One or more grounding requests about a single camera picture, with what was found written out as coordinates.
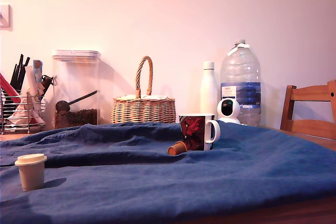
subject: security camera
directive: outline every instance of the security camera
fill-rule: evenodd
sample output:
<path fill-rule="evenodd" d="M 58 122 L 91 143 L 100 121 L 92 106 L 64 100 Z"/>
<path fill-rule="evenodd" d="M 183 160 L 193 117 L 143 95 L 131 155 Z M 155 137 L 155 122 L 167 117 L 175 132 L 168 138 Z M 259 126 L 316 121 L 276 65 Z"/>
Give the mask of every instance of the security camera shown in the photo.
<path fill-rule="evenodd" d="M 236 99 L 224 98 L 222 99 L 217 106 L 219 120 L 225 123 L 237 123 L 240 124 L 240 121 L 237 117 L 240 114 L 240 106 Z"/>

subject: coffee beans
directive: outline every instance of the coffee beans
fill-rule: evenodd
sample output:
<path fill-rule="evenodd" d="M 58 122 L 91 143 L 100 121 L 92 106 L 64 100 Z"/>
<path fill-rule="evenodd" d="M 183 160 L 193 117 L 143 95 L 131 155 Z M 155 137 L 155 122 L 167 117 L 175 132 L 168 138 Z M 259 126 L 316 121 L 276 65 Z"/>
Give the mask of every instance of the coffee beans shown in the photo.
<path fill-rule="evenodd" d="M 80 110 L 78 112 L 55 112 L 55 128 L 81 126 L 84 124 L 97 124 L 97 110 Z"/>

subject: measuring scoop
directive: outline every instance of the measuring scoop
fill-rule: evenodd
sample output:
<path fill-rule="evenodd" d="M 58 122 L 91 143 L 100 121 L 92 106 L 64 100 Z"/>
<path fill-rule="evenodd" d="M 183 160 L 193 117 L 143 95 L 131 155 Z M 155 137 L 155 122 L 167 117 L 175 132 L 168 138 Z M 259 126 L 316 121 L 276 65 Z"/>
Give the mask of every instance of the measuring scoop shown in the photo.
<path fill-rule="evenodd" d="M 67 101 L 63 101 L 63 100 L 62 101 L 58 101 L 56 103 L 56 110 L 57 110 L 57 112 L 60 112 L 60 111 L 70 111 L 70 105 L 74 104 L 75 102 L 79 102 L 79 101 L 81 101 L 81 100 L 83 100 L 83 99 L 85 99 L 87 97 L 90 97 L 90 96 L 96 94 L 97 92 L 98 92 L 98 90 L 96 90 L 96 91 L 94 91 L 92 93 L 86 94 L 86 95 L 84 95 L 84 96 L 82 96 L 80 98 L 77 98 L 77 99 L 75 99 L 75 100 L 73 100 L 71 102 L 67 102 Z"/>

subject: small cup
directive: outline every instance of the small cup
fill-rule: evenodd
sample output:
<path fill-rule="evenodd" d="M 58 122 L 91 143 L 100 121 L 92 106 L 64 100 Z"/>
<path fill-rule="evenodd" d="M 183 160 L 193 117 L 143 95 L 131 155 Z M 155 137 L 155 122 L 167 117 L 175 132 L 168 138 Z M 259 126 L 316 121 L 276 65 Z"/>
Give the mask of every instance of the small cup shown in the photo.
<path fill-rule="evenodd" d="M 15 161 L 19 167 L 20 179 L 24 191 L 40 189 L 44 185 L 44 154 L 29 154 L 20 156 Z"/>
<path fill-rule="evenodd" d="M 221 128 L 214 114 L 180 115 L 182 140 L 188 151 L 211 150 L 221 136 Z"/>
<path fill-rule="evenodd" d="M 171 156 L 175 156 L 175 155 L 187 152 L 187 150 L 188 149 L 185 143 L 183 143 L 182 141 L 178 141 L 176 142 L 176 144 L 168 148 L 168 154 Z"/>

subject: wicker basket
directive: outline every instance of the wicker basket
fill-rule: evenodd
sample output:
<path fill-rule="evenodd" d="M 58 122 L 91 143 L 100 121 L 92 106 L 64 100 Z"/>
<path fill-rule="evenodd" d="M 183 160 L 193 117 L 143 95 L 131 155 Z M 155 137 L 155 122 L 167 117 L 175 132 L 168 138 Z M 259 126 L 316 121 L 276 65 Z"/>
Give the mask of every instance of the wicker basket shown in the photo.
<path fill-rule="evenodd" d="M 149 85 L 147 95 L 141 96 L 140 74 L 145 61 L 149 63 Z M 111 111 L 111 123 L 161 122 L 175 123 L 175 99 L 154 96 L 152 94 L 153 63 L 149 56 L 142 58 L 136 72 L 136 95 L 114 98 Z"/>

